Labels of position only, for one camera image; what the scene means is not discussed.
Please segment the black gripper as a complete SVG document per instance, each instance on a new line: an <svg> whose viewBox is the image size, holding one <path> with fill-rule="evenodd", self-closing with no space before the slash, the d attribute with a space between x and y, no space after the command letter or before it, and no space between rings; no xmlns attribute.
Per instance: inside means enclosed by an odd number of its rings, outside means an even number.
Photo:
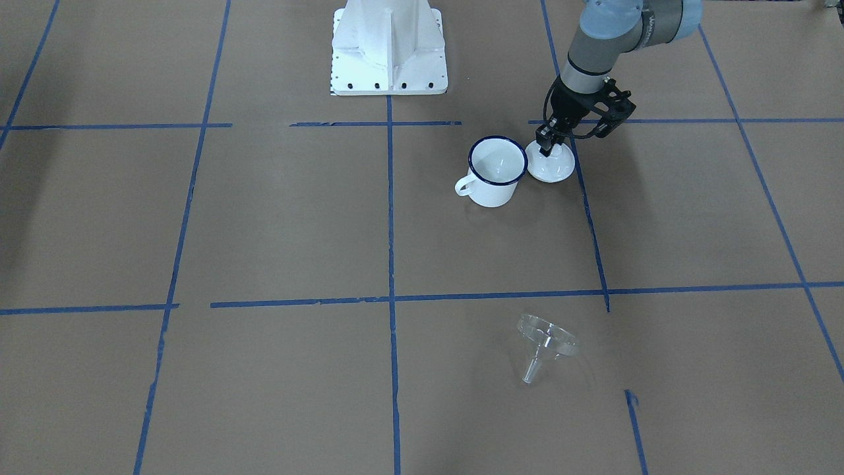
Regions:
<svg viewBox="0 0 844 475"><path fill-rule="evenodd" d="M595 90L582 93L570 88L562 76L554 80L543 102L543 122L535 132L542 156L561 154L564 141L576 137L572 130L591 112L591 94L602 87L603 81L603 76L588 76L587 85Z"/></svg>

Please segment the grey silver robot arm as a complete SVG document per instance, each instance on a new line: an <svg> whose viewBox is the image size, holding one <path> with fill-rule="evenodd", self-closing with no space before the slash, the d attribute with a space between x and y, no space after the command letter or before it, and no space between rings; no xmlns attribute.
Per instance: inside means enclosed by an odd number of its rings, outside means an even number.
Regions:
<svg viewBox="0 0 844 475"><path fill-rule="evenodd" d="M605 138L636 106L609 73L626 52L669 44L699 27L702 1L587 1L561 73L549 87L535 140L542 156L575 139L574 129L594 113L599 123L582 139Z"/></svg>

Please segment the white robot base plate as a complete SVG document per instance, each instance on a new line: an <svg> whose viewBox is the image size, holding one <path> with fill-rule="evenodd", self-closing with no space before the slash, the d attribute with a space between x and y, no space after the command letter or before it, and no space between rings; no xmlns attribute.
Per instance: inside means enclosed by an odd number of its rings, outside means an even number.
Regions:
<svg viewBox="0 0 844 475"><path fill-rule="evenodd" d="M347 1L334 11L331 94L415 96L447 90L443 17L428 1Z"/></svg>

